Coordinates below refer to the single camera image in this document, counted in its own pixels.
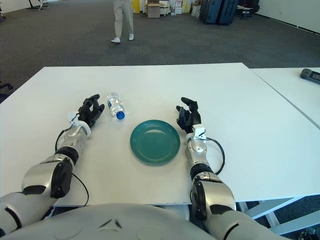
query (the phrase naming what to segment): table leg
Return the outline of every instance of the table leg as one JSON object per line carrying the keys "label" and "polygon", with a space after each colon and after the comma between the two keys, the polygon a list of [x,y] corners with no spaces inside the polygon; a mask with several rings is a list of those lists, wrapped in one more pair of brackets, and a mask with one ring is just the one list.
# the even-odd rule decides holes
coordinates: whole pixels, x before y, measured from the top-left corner
{"label": "table leg", "polygon": [[259,205],[245,211],[244,213],[250,216],[253,219],[258,219],[264,215],[272,213],[275,210],[278,210],[284,206],[287,206],[303,197],[293,197],[285,199],[275,199],[275,200],[266,200],[261,202]]}
{"label": "table leg", "polygon": [[282,223],[270,228],[272,232],[278,235],[291,233],[300,229],[305,229],[314,225],[320,224],[320,210],[308,215],[299,217],[292,221]]}

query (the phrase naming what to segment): water bottle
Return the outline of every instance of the water bottle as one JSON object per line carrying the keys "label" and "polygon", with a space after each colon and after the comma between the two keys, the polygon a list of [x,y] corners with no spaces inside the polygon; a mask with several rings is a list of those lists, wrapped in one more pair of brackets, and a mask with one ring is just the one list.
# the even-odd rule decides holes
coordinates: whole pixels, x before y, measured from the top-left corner
{"label": "water bottle", "polygon": [[107,103],[113,117],[116,116],[119,120],[125,118],[125,107],[117,92],[111,92],[108,94]]}

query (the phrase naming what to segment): person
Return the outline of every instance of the person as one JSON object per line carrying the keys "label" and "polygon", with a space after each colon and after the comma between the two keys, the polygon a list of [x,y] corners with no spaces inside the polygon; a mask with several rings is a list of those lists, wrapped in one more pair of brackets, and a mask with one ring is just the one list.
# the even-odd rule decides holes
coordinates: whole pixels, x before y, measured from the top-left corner
{"label": "person", "polygon": [[122,33],[123,15],[128,23],[129,41],[132,41],[134,39],[134,14],[132,10],[132,0],[114,0],[113,12],[115,16],[115,38],[112,39],[111,42],[115,44],[121,43],[120,38]]}

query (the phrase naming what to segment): cardboard box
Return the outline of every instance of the cardboard box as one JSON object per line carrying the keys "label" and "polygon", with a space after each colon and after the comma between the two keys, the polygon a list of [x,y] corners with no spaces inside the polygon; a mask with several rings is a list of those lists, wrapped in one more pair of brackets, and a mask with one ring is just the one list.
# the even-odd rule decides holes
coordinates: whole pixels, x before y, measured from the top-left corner
{"label": "cardboard box", "polygon": [[148,4],[147,14],[149,19],[160,18],[160,4]]}
{"label": "cardboard box", "polygon": [[182,7],[181,7],[181,6],[180,6],[180,7],[176,6],[176,7],[174,8],[174,12],[175,12],[176,14],[182,14]]}
{"label": "cardboard box", "polygon": [[176,0],[174,6],[175,7],[182,7],[182,0]]}

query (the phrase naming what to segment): green plate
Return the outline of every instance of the green plate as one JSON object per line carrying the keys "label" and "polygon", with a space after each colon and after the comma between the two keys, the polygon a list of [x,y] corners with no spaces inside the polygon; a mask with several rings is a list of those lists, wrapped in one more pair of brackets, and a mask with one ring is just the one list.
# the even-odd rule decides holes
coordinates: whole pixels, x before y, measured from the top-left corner
{"label": "green plate", "polygon": [[140,123],[132,131],[130,145],[134,154],[144,163],[163,165],[177,155],[180,137],[169,123],[148,120]]}

